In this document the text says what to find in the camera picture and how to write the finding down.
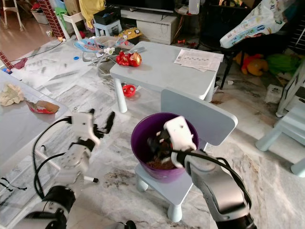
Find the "white cabinet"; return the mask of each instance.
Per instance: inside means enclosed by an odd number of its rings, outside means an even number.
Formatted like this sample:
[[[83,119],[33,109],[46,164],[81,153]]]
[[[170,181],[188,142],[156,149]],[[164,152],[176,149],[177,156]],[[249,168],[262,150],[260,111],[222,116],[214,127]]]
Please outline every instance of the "white cabinet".
[[[140,40],[171,44],[178,27],[178,18],[160,13],[121,10],[122,18],[137,21],[137,28],[143,33]]]

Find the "black cable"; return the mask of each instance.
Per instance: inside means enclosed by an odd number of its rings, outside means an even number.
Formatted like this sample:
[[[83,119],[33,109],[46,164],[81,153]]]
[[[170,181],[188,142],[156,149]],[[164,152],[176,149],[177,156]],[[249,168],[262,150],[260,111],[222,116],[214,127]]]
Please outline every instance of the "black cable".
[[[9,184],[10,186],[15,187],[15,188],[18,188],[19,190],[25,191],[25,190],[28,189],[27,187],[17,187],[17,186],[12,185],[5,177],[2,177],[1,179],[2,179],[2,180],[5,180],[6,182],[8,182],[8,184]]]
[[[178,154],[185,154],[185,155],[190,155],[190,156],[196,156],[196,157],[200,157],[202,159],[205,159],[205,160],[208,160],[208,161],[211,161],[211,162],[214,162],[215,164],[218,164],[220,165],[221,167],[227,169],[234,181],[237,183],[237,185],[239,186],[239,188],[243,191],[244,193],[244,198],[246,199],[246,202],[248,203],[249,205],[249,208],[251,208],[252,206],[252,201],[251,201],[251,198],[250,198],[250,195],[249,193],[247,192],[247,190],[245,189],[245,185],[243,183],[243,180],[240,178],[240,176],[233,170],[231,169],[230,166],[227,166],[226,164],[218,161],[217,159],[213,158],[213,157],[210,157],[210,156],[206,156],[206,155],[201,155],[201,154],[197,154],[197,153],[192,153],[192,152],[188,152],[188,151],[179,151],[179,150],[174,150],[174,149],[169,149],[171,150],[172,152],[175,152],[175,153],[178,153]]]
[[[34,188],[35,188],[36,192],[38,191],[38,190],[37,190],[37,186],[36,186],[36,185],[37,185],[37,181],[39,180],[38,173],[39,173],[39,171],[41,170],[42,166],[43,166],[44,164],[46,164],[48,161],[50,161],[51,159],[56,158],[56,157],[58,157],[58,156],[62,156],[62,155],[64,155],[64,154],[65,154],[65,153],[56,154],[56,155],[53,155],[53,156],[51,156],[51,157],[45,159],[45,160],[40,164],[40,166],[37,168],[37,172],[35,173],[35,176],[34,176]],[[41,190],[41,193],[37,193],[37,194],[40,196],[41,199],[44,198],[43,190]]]
[[[32,159],[33,159],[33,167],[34,167],[34,173],[36,174],[37,173],[37,165],[36,165],[36,160],[35,160],[35,148],[36,148],[36,145],[38,143],[38,141],[40,140],[40,138],[54,125],[56,125],[57,123],[59,122],[63,122],[63,121],[66,121],[68,123],[71,123],[71,117],[66,117],[66,118],[63,118],[63,119],[60,119],[60,120],[57,120],[55,123],[51,124],[46,130],[44,130],[39,136],[38,138],[36,139],[34,145],[33,145],[33,148],[32,148]],[[41,186],[41,183],[40,183],[40,179],[38,177],[37,179],[37,184],[39,186],[39,189],[40,191],[36,188],[35,184],[34,184],[34,187],[35,187],[35,191],[36,193],[41,196],[41,193],[43,195],[43,190],[42,190],[42,186]]]
[[[36,56],[36,55],[42,54],[42,53],[44,53],[44,52],[50,51],[50,50],[52,50],[52,49],[55,49],[55,48],[56,48],[57,46],[59,46],[61,43],[62,43],[62,42],[60,42],[59,44],[57,44],[57,45],[56,45],[56,46],[54,46],[53,48],[50,48],[50,49],[48,49],[48,50],[46,50],[46,51],[43,51],[43,52],[40,52],[40,53],[34,54],[34,55],[32,55],[32,56],[24,57],[24,58],[30,58],[30,57],[33,57],[33,56]]]
[[[2,185],[3,187],[5,187],[8,191],[10,191],[10,192],[12,192],[13,191],[13,189],[10,189],[9,187],[7,187],[5,184],[3,184],[3,183],[1,183],[0,182],[0,185]]]

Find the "television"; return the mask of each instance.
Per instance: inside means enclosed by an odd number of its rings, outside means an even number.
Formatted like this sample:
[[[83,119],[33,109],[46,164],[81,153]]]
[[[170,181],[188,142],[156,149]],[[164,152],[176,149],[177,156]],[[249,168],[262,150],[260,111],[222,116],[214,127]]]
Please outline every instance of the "television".
[[[130,8],[173,12],[175,0],[106,0],[107,5],[119,5]]]

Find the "purple bowl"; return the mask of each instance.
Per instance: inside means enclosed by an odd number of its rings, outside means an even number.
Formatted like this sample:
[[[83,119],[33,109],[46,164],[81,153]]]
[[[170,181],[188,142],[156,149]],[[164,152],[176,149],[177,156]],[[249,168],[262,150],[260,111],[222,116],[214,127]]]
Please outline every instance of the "purple bowl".
[[[157,132],[163,130],[164,124],[175,117],[178,117],[178,115],[172,113],[157,113],[148,116],[137,124],[131,137],[132,151],[142,167],[148,174],[153,178],[159,179],[162,183],[170,183],[176,180],[184,172],[184,168],[156,169],[148,166],[146,162],[152,159],[153,153],[149,149],[147,139],[155,137]],[[198,134],[189,121],[186,120],[186,123],[193,134],[193,142],[198,147]]]

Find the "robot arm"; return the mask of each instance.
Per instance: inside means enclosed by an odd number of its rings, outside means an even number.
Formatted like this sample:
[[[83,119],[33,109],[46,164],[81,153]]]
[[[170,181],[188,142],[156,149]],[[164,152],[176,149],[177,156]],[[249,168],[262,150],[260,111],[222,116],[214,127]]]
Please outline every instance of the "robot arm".
[[[232,176],[222,170],[221,164],[224,166],[225,164],[203,151],[196,150],[192,134],[182,116],[166,122],[164,130],[157,133],[157,139],[149,139],[148,144],[152,151],[160,152],[160,143],[163,141],[172,144],[173,149],[168,150],[172,152],[170,159],[173,164],[176,167],[184,167],[194,185],[202,191],[219,229],[257,228],[250,216],[249,197],[244,196],[245,194]],[[169,160],[169,155],[164,155],[163,160]]]
[[[104,128],[93,124],[92,109],[89,113],[74,113],[65,121],[72,124],[77,141],[70,144],[68,151],[61,156],[61,169],[54,185],[40,203],[23,218],[14,229],[65,229],[69,212],[75,199],[80,195],[84,174],[89,168],[92,150],[100,144],[100,138],[111,130],[114,112]],[[106,229],[135,229],[132,221],[115,223]]]

